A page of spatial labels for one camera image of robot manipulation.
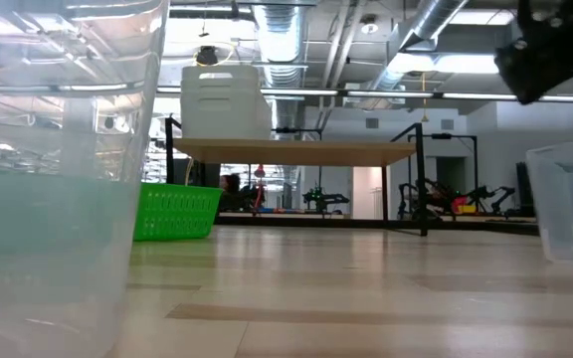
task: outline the shelf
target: shelf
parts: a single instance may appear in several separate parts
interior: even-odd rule
[[[241,139],[174,139],[174,147],[203,163],[378,167],[415,153],[412,143]]]

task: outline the wooden floor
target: wooden floor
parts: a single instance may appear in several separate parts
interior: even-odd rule
[[[136,244],[111,358],[573,358],[573,266],[485,232]]]

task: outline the transparent plastic tub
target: transparent plastic tub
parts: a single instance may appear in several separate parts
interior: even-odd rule
[[[573,143],[530,150],[527,165],[545,255],[573,262]]]
[[[167,6],[0,1],[2,358],[114,342]]]

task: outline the green plastic basket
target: green plastic basket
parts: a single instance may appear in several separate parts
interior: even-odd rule
[[[202,239],[214,224],[222,189],[146,184],[140,189],[135,241]]]

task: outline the white plastic crate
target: white plastic crate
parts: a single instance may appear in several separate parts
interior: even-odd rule
[[[251,66],[183,69],[184,138],[271,139],[272,112]]]
[[[573,143],[530,150],[527,166],[545,255],[573,262]]]

